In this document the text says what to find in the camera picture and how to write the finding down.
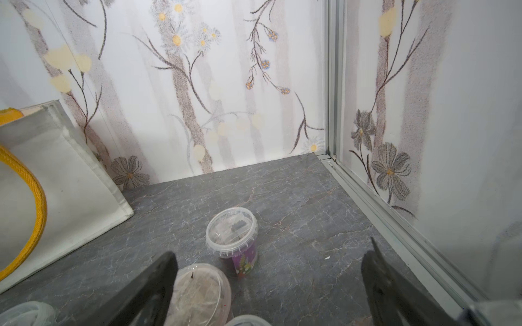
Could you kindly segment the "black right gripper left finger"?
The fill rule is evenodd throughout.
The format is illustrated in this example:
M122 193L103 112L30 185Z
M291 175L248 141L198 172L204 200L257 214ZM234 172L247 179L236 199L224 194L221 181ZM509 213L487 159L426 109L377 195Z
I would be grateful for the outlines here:
M80 325L164 325L177 274L167 251Z

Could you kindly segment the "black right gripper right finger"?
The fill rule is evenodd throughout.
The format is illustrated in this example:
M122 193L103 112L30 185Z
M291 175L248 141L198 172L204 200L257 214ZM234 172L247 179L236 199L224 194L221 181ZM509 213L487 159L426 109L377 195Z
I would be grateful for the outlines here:
M375 239L362 259L362 278L374 325L456 325L383 257Z

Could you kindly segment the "purple label seed jar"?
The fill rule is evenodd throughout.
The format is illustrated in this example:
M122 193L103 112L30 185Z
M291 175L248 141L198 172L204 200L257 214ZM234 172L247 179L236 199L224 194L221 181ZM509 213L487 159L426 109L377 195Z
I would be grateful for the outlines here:
M243 278L251 273L258 260L258 231L258 221L250 210L232 207L210 220L205 243L214 255L233 265L238 278Z

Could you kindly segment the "white canvas tote bag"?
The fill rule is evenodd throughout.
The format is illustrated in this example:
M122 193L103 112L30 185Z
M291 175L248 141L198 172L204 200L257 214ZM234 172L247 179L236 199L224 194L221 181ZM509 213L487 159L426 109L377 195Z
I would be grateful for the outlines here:
M5 292L133 216L133 209L58 101L21 110L1 126L1 146L42 186L46 225L33 252L1 281Z

